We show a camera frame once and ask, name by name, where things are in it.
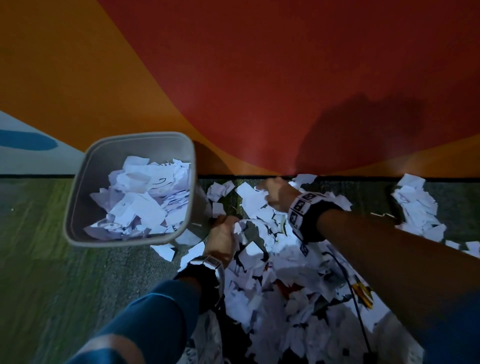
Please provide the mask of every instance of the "wire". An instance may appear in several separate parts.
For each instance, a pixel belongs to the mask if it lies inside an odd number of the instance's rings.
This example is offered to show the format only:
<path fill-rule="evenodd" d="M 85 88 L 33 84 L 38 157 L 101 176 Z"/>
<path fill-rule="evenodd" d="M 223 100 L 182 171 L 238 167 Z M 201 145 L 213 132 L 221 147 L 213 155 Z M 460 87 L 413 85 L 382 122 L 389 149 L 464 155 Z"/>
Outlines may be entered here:
<path fill-rule="evenodd" d="M 330 252 L 324 252 L 324 254 L 328 254 L 328 255 L 331 255 L 332 258 L 336 261 L 336 263 L 338 264 L 338 266 L 340 267 L 340 270 L 342 271 L 344 277 L 345 277 L 345 280 L 347 281 L 347 284 L 348 284 L 348 288 L 350 288 L 350 292 L 352 294 L 352 297 L 353 297 L 353 303 L 355 304 L 355 310 L 357 311 L 357 316 L 358 316 L 358 319 L 360 321 L 360 327 L 361 327 L 361 332 L 363 334 L 363 339 L 365 340 L 365 344 L 367 345 L 367 350 L 368 350 L 368 353 L 371 354 L 372 353 L 372 349 L 370 348 L 370 343 L 368 342 L 368 338 L 367 338 L 367 332 L 365 331 L 365 326 L 363 325 L 363 321 L 361 319 L 361 316 L 360 316 L 360 309 L 359 309 L 359 306 L 357 304 L 357 300 L 355 299 L 355 293 L 353 292 L 353 288 L 352 288 L 352 285 L 350 284 L 350 281 L 348 280 L 348 273 L 347 273 L 347 270 L 345 269 L 345 267 L 343 265 L 340 264 L 340 262 L 338 261 L 338 259 L 336 258 L 336 256 L 334 256 L 332 253 Z"/>

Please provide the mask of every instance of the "wastebasket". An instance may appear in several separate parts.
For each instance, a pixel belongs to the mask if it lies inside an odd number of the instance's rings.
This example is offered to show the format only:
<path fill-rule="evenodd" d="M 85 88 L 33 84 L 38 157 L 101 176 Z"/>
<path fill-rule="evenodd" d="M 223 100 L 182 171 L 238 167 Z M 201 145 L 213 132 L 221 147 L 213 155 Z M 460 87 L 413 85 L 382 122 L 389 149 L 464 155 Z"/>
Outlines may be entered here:
<path fill-rule="evenodd" d="M 177 231 L 146 238 L 101 241 L 89 236 L 84 227 L 105 217 L 105 211 L 90 197 L 93 192 L 110 185 L 108 175 L 122 169 L 128 156 L 150 158 L 159 164 L 173 158 L 190 163 L 190 196 L 187 214 Z M 195 148 L 185 134 L 177 132 L 139 133 L 117 135 L 100 139 L 89 147 L 79 172 L 73 181 L 67 204 L 63 233 L 67 241 L 83 247 L 115 247 L 143 244 L 166 244 L 177 239 L 179 243 L 204 239 L 209 230 L 212 208 L 197 182 Z"/>

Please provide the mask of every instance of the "floor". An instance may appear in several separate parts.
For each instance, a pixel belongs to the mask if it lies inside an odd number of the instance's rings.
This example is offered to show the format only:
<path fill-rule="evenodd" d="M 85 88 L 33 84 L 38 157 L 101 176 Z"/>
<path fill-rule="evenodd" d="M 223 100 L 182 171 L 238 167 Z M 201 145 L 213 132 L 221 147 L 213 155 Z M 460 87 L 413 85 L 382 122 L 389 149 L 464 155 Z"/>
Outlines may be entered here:
<path fill-rule="evenodd" d="M 212 181 L 201 184 L 208 187 Z M 128 302 L 178 269 L 184 251 L 167 263 L 149 246 L 69 246 L 61 225 L 71 182 L 0 179 L 2 363 L 65 361 Z M 306 189 L 344 194 L 360 214 L 398 214 L 389 197 L 394 185 L 392 181 L 319 181 Z M 438 218 L 448 227 L 447 239 L 480 240 L 480 183 L 428 182 L 425 189 L 439 203 Z M 220 201 L 227 213 L 242 212 L 235 193 L 224 199 Z M 232 347 L 237 345 L 230 342 L 226 350 Z"/>

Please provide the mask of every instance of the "orange wall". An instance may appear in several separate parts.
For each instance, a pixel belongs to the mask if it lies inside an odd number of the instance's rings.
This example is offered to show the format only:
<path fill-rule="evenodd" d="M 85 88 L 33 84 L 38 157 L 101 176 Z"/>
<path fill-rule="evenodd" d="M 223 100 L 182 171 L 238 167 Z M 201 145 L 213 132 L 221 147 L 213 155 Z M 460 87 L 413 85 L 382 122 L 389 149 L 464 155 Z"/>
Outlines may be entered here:
<path fill-rule="evenodd" d="M 200 173 L 480 176 L 480 5 L 7 0 L 0 110 L 85 150 L 175 130 Z"/>

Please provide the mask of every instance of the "blue sleeve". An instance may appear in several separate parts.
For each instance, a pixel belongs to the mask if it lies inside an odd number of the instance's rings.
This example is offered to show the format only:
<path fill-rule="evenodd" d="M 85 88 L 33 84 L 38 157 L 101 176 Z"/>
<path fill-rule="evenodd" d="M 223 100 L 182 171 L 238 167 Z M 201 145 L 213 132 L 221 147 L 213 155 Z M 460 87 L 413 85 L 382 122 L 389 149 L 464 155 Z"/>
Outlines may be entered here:
<path fill-rule="evenodd" d="M 419 338 L 426 364 L 480 363 L 480 291 L 462 297 Z"/>
<path fill-rule="evenodd" d="M 145 364 L 175 364 L 198 320 L 200 295 L 182 281 L 160 283 L 146 296 L 132 302 L 94 338 L 115 334 L 131 340 Z M 125 364 L 113 349 L 97 349 L 72 357 L 68 364 Z"/>

